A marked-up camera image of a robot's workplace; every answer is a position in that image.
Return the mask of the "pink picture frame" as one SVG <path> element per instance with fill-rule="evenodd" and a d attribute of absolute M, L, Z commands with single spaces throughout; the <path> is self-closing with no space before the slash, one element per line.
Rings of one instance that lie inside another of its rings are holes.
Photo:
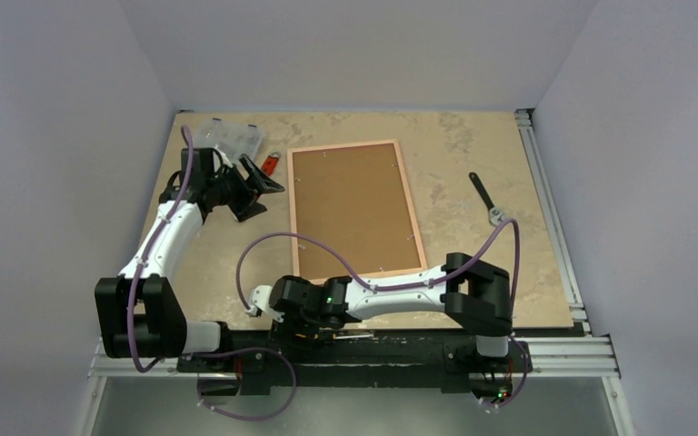
<path fill-rule="evenodd" d="M 380 140 L 287 153 L 294 273 L 315 282 L 356 273 L 376 278 L 428 267 L 400 144 Z"/>

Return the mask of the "yellow black screwdriver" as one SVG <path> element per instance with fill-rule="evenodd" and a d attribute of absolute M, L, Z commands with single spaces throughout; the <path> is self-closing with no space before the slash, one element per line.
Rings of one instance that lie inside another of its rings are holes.
<path fill-rule="evenodd" d="M 310 341 L 310 342 L 336 342 L 336 341 L 349 341 L 349 340 L 360 340 L 360 339 L 372 339 L 375 336 L 373 331 L 362 331 L 362 330 L 329 330 L 322 329 L 316 332 L 309 333 L 297 333 L 295 335 L 299 340 Z"/>

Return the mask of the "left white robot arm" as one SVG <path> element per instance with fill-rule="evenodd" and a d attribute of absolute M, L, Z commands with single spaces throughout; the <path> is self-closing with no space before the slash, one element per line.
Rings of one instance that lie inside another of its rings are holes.
<path fill-rule="evenodd" d="M 264 194 L 284 187 L 247 155 L 226 163 L 212 148 L 185 147 L 181 168 L 159 195 L 155 221 L 131 261 L 95 286 L 95 306 L 105 354 L 110 358 L 174 358 L 199 353 L 211 371 L 234 362 L 234 346 L 221 322 L 189 321 L 171 279 L 209 213 L 226 206 L 244 222 L 266 208 Z"/>

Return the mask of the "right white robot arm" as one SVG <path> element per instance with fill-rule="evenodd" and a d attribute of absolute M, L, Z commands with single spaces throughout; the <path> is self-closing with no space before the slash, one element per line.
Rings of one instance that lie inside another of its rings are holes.
<path fill-rule="evenodd" d="M 334 277 L 322 284 L 287 275 L 250 294 L 256 312 L 287 341 L 310 342 L 326 330 L 407 312 L 439 312 L 475 338 L 474 358 L 494 370 L 510 355 L 513 286 L 506 270 L 464 253 L 431 269 L 374 279 Z"/>

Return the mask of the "clear plastic screw box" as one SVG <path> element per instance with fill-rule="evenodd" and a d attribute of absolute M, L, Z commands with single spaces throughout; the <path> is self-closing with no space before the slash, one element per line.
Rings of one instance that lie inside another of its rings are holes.
<path fill-rule="evenodd" d="M 231 161 L 238 161 L 242 154 L 255 160 L 265 138 L 265 131 L 255 124 L 238 124 L 211 118 L 204 121 L 194 133 L 196 148 L 214 148 Z"/>

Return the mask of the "black adjustable wrench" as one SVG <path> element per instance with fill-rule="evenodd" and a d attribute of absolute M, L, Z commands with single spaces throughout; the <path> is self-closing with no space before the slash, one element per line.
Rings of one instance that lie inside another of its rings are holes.
<path fill-rule="evenodd" d="M 487 192 L 482 180 L 480 179 L 477 173 L 470 172 L 468 176 L 472 185 L 474 186 L 475 191 L 478 193 L 478 195 L 485 204 L 489 223 L 493 227 L 498 227 L 505 219 L 504 211 L 495 205 L 492 197 Z"/>

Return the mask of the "red handled adjustable wrench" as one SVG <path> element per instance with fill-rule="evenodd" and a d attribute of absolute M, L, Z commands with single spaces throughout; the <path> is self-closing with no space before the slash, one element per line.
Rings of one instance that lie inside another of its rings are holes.
<path fill-rule="evenodd" d="M 267 176 L 271 176 L 274 173 L 280 159 L 281 154 L 279 152 L 271 152 L 268 154 L 261 165 L 262 172 Z"/>

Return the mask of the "aluminium frame rail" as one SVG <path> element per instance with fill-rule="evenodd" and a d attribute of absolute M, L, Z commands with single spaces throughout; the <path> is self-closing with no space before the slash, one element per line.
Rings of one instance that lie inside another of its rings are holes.
<path fill-rule="evenodd" d="M 396 140 L 400 144 L 428 267 L 446 254 L 472 254 L 492 232 L 469 182 L 475 172 L 519 233 L 504 230 L 484 259 L 505 269 L 520 259 L 514 323 L 527 339 L 535 377 L 617 377 L 612 343 L 564 330 L 587 323 L 552 197 L 536 159 L 528 114 L 518 112 L 224 113 L 223 121 L 255 124 L 266 137 L 260 155 L 279 152 L 274 178 L 283 193 L 267 195 L 267 211 L 244 223 L 227 208 L 212 212 L 183 256 L 171 284 L 191 320 L 225 321 L 261 330 L 264 318 L 244 313 L 240 295 L 294 273 L 287 153 L 294 148 Z"/>

